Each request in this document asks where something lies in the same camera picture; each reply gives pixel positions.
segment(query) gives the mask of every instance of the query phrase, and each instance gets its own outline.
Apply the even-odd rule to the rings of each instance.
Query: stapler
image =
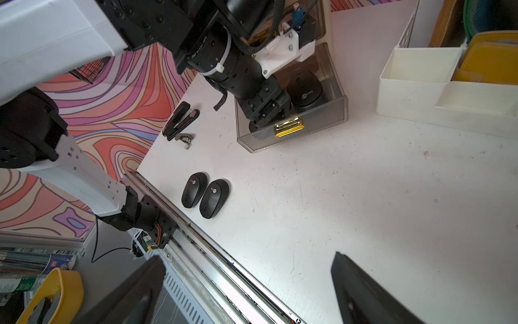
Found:
[[[167,140],[175,138],[176,134],[183,131],[189,124],[191,124],[199,116],[199,110],[195,109],[185,118],[183,116],[189,111],[191,105],[185,101],[182,101],[176,108],[171,118],[165,124],[162,130],[162,135],[167,137]]]

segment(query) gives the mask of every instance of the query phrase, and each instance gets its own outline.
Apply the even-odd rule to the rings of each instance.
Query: mouse logo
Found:
[[[310,92],[306,92],[304,94],[302,94],[302,99],[306,99],[308,97],[309,94],[313,93],[313,90],[311,90]]]

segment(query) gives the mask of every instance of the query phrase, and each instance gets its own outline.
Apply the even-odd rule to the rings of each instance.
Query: black computer mouse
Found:
[[[298,114],[327,102],[319,79],[306,68],[296,71],[286,90]]]
[[[207,180],[207,176],[203,172],[195,173],[187,180],[182,194],[182,204],[185,208],[196,206],[208,182],[209,180]]]
[[[205,218],[215,216],[225,203],[229,192],[229,185],[223,179],[218,179],[209,184],[199,204],[199,212]]]

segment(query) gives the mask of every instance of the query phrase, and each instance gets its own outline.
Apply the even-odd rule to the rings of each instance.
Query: white desk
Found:
[[[341,322],[335,251],[427,323],[518,318],[518,142],[375,114],[412,10],[403,0],[333,13],[347,123],[250,154],[234,99],[215,112],[221,95],[197,76],[183,97],[201,111],[191,148],[159,136],[138,169],[308,323]],[[212,219],[180,202],[200,171],[231,184]]]

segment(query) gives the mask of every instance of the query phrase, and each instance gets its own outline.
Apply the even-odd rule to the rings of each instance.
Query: white desk organizer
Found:
[[[465,45],[407,48],[414,17],[381,73],[376,112],[518,138],[518,86],[450,81]]]

